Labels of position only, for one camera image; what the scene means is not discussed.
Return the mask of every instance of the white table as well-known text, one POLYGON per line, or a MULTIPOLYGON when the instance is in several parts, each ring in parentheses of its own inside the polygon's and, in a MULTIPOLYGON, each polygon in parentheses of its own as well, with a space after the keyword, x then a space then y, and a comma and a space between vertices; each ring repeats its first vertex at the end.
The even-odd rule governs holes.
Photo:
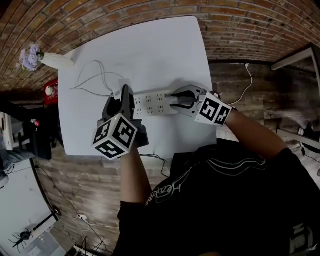
MULTIPOLYGON (((190 84, 212 89, 207 54, 195 17, 130 26, 90 41, 66 57, 75 62, 72 68, 60 69, 58 75, 59 114, 68 155, 100 155, 91 143, 108 98, 71 89, 98 75, 81 87, 95 94, 110 94, 99 75, 100 65, 91 61, 101 62, 105 72, 111 72, 105 74, 105 81, 113 92, 119 90, 117 74, 130 80, 135 93, 190 84)), ((172 158, 174 153, 192 152, 216 143, 213 126, 194 122, 180 113, 146 117, 142 124, 147 129, 150 145, 140 148, 141 154, 172 158)))

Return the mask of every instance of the vase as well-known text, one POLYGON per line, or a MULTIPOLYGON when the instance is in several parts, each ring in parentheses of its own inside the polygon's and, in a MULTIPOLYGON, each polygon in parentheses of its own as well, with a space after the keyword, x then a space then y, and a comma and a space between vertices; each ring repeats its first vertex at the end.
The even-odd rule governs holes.
POLYGON ((45 53, 41 62, 57 70, 72 68, 75 65, 71 59, 56 53, 45 53))

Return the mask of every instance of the flower bouquet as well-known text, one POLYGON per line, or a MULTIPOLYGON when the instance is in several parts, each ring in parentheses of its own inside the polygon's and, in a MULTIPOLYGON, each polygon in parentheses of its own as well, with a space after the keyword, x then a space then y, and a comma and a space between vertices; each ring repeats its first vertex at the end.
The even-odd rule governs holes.
POLYGON ((31 44, 29 49, 23 49, 20 53, 20 59, 17 68, 23 70, 35 71, 40 66, 40 62, 54 69, 63 69, 73 67, 74 62, 60 54, 43 53, 37 44, 31 44))

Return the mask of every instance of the person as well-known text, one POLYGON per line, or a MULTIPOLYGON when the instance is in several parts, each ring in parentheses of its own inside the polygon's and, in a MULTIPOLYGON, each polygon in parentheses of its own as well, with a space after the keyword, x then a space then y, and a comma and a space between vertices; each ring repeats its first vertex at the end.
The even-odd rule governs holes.
POLYGON ((118 255, 304 255, 320 239, 320 190, 275 133, 236 110, 217 140, 151 189, 136 147, 121 157, 118 255))

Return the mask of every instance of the power strip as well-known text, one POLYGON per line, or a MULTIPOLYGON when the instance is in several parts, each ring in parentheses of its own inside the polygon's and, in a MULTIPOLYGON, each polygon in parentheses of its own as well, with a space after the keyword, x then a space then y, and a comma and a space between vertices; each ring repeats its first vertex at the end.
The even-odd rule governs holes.
POLYGON ((170 107, 170 99, 166 98, 166 95, 169 95, 170 93, 170 90, 162 90, 151 93, 135 94, 133 96, 135 104, 133 118, 141 119, 143 117, 177 114, 178 112, 170 107))

